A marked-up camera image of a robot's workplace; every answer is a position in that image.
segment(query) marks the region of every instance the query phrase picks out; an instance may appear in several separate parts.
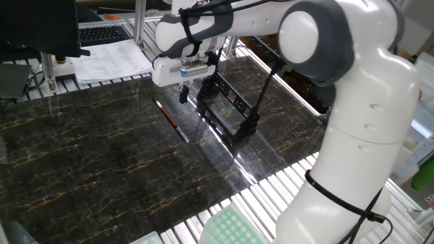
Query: monitor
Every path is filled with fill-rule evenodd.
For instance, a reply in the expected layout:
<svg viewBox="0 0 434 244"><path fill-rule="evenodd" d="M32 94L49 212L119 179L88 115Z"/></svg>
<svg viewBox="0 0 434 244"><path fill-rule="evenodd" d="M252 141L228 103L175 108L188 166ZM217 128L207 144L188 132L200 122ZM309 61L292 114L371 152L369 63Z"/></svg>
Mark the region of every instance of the monitor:
<svg viewBox="0 0 434 244"><path fill-rule="evenodd" d="M0 0L0 40L57 56L90 54L80 48L75 0Z"/></svg>

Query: paper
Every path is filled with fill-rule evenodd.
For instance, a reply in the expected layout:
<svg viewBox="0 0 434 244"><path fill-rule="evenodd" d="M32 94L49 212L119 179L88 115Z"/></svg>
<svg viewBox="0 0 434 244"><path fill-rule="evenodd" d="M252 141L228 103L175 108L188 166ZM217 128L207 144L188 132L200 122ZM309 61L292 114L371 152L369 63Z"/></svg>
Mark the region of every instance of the paper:
<svg viewBox="0 0 434 244"><path fill-rule="evenodd" d="M152 64L133 39L86 47L90 56L71 58L77 81L107 81L152 72Z"/></svg>

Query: marble surface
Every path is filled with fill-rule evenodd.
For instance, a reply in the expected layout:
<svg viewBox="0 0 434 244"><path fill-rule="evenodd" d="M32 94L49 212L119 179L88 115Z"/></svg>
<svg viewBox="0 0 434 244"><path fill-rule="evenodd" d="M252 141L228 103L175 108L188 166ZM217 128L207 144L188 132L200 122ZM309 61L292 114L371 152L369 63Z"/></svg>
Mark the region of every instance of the marble surface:
<svg viewBox="0 0 434 244"><path fill-rule="evenodd" d="M250 58L220 72L251 104L267 76ZM176 87L139 79L1 107L0 220L18 221L40 244L127 244L319 150L324 127L273 80L258 131L231 154L195 110L199 88L180 104ZM210 102L239 125L221 96Z"/></svg>

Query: white robot link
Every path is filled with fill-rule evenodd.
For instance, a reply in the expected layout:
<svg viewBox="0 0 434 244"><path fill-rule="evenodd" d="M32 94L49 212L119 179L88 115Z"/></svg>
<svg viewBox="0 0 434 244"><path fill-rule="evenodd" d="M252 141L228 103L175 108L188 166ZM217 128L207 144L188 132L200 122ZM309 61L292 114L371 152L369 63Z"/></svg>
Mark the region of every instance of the white robot link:
<svg viewBox="0 0 434 244"><path fill-rule="evenodd" d="M334 83L336 99L317 162L278 217L273 243L352 243L387 220L383 186L418 101L415 68L389 52L403 26L393 0L175 1L157 25L165 57L153 81L212 75L207 52L226 36L279 33L283 59L318 85Z"/></svg>

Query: black metal frame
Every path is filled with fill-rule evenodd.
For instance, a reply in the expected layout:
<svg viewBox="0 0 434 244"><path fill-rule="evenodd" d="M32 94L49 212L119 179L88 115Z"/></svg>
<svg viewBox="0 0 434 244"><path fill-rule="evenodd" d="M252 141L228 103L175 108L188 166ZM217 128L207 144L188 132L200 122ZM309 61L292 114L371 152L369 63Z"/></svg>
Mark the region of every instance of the black metal frame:
<svg viewBox="0 0 434 244"><path fill-rule="evenodd" d="M259 95L258 101L254 106L250 105L235 88L219 73L216 68L216 72L207 77L202 82L202 87L197 94L198 107L197 110L201 116L210 124L214 131L224 140L224 143L233 146L234 144L242 141L246 136L256 132L256 126L260 119L258 114L259 106L265 97L267 88L273 78L274 74L282 69L285 62L280 58L276 59L274 67L271 69L269 76L267 77L264 87ZM232 105L233 107L244 117L244 121L235 134L232 134L227 126L216 116L216 114L210 109L210 107L203 101L203 98L210 96L212 94L221 93ZM213 118L207 116L207 112L211 114ZM217 129L217 125L213 122L216 121L221 128L223 128L224 133Z"/></svg>

